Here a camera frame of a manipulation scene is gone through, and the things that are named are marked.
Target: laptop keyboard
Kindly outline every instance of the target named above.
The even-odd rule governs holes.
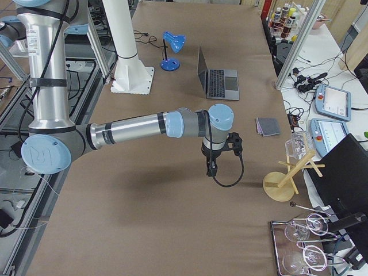
[[[209,71],[209,96],[225,98],[224,70]]]

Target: wooden stand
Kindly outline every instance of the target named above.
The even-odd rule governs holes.
[[[316,151],[310,149],[296,164],[290,164],[290,159],[287,155],[287,163],[282,161],[279,162],[279,164],[284,164],[287,166],[287,174],[273,171],[263,178],[263,188],[266,194],[273,200],[281,202],[292,199],[294,193],[299,193],[294,183],[293,176],[296,175],[302,168],[313,167],[318,176],[322,177],[322,173],[318,168],[324,167],[324,165],[316,165],[313,162],[312,158],[315,156],[315,154]]]

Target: white pillar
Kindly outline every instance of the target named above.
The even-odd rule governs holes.
[[[138,57],[128,1],[103,0],[102,2],[118,54],[111,91],[149,94],[154,68],[144,67]]]

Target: blue desk lamp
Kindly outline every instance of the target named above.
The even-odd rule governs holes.
[[[167,58],[165,41],[168,41],[170,43],[171,49],[174,51],[174,53],[178,53],[183,48],[186,37],[181,34],[178,36],[174,36],[172,33],[166,31],[162,34],[162,38],[163,38],[165,59],[162,60],[161,62],[161,68],[166,71],[174,71],[179,68],[180,61],[174,59],[173,57]]]

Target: laptop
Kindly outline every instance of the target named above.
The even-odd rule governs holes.
[[[207,99],[239,100],[237,71],[208,69],[201,46],[198,51],[197,71]]]

